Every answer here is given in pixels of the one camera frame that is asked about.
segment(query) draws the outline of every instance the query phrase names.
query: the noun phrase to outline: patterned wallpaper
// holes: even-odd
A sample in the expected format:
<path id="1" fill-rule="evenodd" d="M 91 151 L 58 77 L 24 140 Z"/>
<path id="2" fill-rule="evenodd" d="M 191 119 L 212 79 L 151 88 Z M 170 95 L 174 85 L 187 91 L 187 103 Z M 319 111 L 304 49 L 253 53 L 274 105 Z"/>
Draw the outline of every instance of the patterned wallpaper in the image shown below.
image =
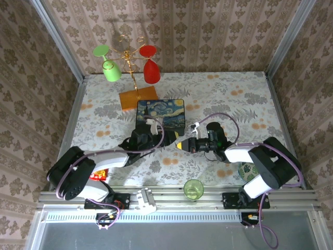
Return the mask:
<path id="1" fill-rule="evenodd" d="M 317 0 L 273 82 L 333 234 L 333 1 Z"/>
<path id="2" fill-rule="evenodd" d="M 0 249 L 23 249 L 78 83 L 29 1 L 0 1 Z"/>
<path id="3" fill-rule="evenodd" d="M 300 0 L 44 0 L 81 70 L 100 44 L 145 36 L 163 72 L 265 71 Z M 118 55 L 109 53 L 110 57 Z M 141 60 L 137 62 L 142 71 Z"/>

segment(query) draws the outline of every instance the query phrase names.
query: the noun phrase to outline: green coaster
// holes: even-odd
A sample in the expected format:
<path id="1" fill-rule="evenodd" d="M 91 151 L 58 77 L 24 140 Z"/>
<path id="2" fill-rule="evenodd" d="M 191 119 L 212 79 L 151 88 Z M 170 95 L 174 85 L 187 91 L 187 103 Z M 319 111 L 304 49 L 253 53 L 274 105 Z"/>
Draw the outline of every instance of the green coaster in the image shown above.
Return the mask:
<path id="1" fill-rule="evenodd" d="M 242 162 L 238 165 L 238 173 L 243 181 L 252 181 L 254 177 L 259 175 L 259 172 L 253 163 Z"/>

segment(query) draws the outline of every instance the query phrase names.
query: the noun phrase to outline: table surface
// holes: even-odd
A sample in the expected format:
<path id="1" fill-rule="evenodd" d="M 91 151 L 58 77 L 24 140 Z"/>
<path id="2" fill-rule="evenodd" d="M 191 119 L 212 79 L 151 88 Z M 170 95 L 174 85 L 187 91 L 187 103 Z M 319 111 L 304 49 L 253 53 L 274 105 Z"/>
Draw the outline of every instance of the table surface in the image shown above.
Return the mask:
<path id="1" fill-rule="evenodd" d="M 149 86 L 143 74 L 135 74 L 139 88 Z M 191 137 L 188 126 L 216 112 L 234 117 L 240 127 L 238 142 L 262 142 L 275 136 L 285 139 L 263 72 L 164 73 L 154 85 L 160 99 L 181 98 L 185 102 L 186 134 L 177 141 Z M 121 111 L 119 93 L 133 89 L 129 74 L 117 82 L 108 82 L 104 75 L 90 76 L 72 140 L 82 150 L 116 147 L 131 135 L 135 127 L 136 109 Z M 235 124 L 226 117 L 215 117 L 200 126 L 207 137 L 206 124 L 218 121 L 227 138 L 234 141 Z M 214 159 L 212 153 L 206 154 Z M 158 149 L 125 168 L 109 171 L 110 185 L 184 184 L 198 179 L 204 185 L 243 185 L 238 167 L 208 161 L 203 153 L 180 151 L 174 144 Z"/>

